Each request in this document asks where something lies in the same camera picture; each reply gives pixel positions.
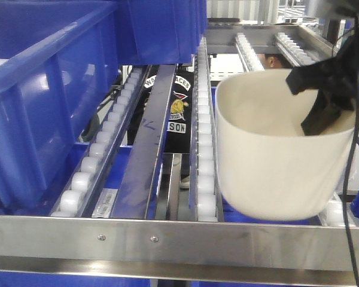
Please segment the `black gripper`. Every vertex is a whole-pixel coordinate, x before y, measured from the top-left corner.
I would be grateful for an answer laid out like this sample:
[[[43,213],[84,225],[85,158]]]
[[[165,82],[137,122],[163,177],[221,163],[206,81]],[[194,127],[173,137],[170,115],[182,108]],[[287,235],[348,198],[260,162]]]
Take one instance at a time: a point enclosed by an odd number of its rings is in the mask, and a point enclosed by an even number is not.
[[[359,24],[335,56],[293,67],[285,82],[292,95],[318,90],[311,110],[301,123],[305,136],[320,135],[341,116],[342,110],[353,111],[359,82]]]

